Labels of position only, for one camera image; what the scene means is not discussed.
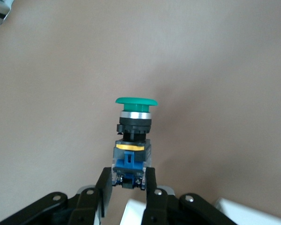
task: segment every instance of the screw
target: screw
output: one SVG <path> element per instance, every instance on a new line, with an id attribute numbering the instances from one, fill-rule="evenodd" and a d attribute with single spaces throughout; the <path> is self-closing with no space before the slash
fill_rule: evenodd
<path id="1" fill-rule="evenodd" d="M 156 189 L 155 192 L 154 192 L 155 195 L 162 195 L 163 192 L 159 189 Z"/>
<path id="2" fill-rule="evenodd" d="M 61 196 L 60 195 L 56 195 L 52 199 L 53 199 L 53 201 L 58 201 L 58 200 L 61 199 Z"/>
<path id="3" fill-rule="evenodd" d="M 190 195 L 186 195 L 185 196 L 185 200 L 187 200 L 188 202 L 192 203 L 194 201 L 194 198 L 191 197 Z"/>
<path id="4" fill-rule="evenodd" d="M 88 191 L 86 192 L 87 195 L 92 195 L 93 193 L 94 193 L 93 190 L 88 190 Z"/>

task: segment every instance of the green push button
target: green push button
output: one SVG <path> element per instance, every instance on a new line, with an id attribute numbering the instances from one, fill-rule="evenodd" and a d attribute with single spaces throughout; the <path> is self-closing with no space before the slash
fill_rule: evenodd
<path id="1" fill-rule="evenodd" d="M 124 111 L 148 113 L 150 105 L 158 105 L 154 99 L 140 97 L 119 97 L 116 103 L 124 104 Z"/>

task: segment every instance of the beige wall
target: beige wall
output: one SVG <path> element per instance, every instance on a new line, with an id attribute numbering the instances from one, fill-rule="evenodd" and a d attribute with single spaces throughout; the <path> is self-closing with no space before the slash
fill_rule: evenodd
<path id="1" fill-rule="evenodd" d="M 281 217 L 281 1 L 16 0 L 0 26 L 0 220 L 110 166 L 154 98 L 157 182 Z M 105 224 L 128 198 L 115 188 Z"/>

